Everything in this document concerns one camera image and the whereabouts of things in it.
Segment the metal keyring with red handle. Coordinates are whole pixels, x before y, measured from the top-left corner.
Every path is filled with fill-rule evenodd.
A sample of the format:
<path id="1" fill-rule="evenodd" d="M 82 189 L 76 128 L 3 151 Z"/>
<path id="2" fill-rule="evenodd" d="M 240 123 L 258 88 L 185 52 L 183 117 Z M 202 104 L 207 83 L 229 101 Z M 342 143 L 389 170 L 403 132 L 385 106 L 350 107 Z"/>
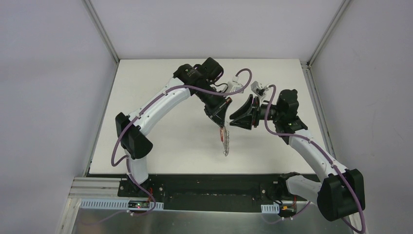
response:
<path id="1" fill-rule="evenodd" d="M 229 154 L 229 131 L 226 129 L 226 127 L 220 128 L 220 139 L 223 144 L 223 154 L 224 156 L 228 156 Z"/>

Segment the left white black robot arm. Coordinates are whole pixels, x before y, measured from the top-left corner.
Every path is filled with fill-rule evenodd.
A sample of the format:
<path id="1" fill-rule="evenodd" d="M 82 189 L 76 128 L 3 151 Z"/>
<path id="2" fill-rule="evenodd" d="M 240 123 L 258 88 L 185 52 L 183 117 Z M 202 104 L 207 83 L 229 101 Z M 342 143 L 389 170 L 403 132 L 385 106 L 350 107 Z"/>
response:
<path id="1" fill-rule="evenodd" d="M 184 64 L 173 73 L 163 89 L 138 110 L 115 117 L 116 146 L 121 146 L 126 155 L 128 176 L 132 180 L 130 191 L 136 197 L 148 193 L 149 177 L 146 156 L 153 148 L 147 138 L 152 128 L 175 106 L 195 95 L 204 104 L 205 114 L 220 128 L 225 126 L 225 115 L 231 98 L 219 95 L 212 85 L 223 75 L 223 67 L 214 59 L 191 66 Z"/>

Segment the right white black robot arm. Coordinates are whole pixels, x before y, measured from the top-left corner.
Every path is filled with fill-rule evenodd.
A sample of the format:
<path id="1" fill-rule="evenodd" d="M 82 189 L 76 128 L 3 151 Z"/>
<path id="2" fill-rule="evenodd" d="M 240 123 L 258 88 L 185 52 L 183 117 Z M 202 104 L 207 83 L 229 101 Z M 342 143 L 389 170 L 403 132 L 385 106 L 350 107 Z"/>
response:
<path id="1" fill-rule="evenodd" d="M 264 121 L 272 122 L 272 134 L 298 152 L 315 172 L 318 181 L 307 179 L 297 172 L 283 174 L 278 179 L 275 196 L 284 200 L 296 195 L 317 205 L 322 216 L 335 221 L 359 214 L 365 222 L 364 178 L 357 169 L 348 169 L 334 159 L 313 138 L 298 116 L 297 90 L 282 90 L 276 104 L 260 103 L 250 95 L 246 103 L 230 116 L 230 125 L 251 130 Z"/>

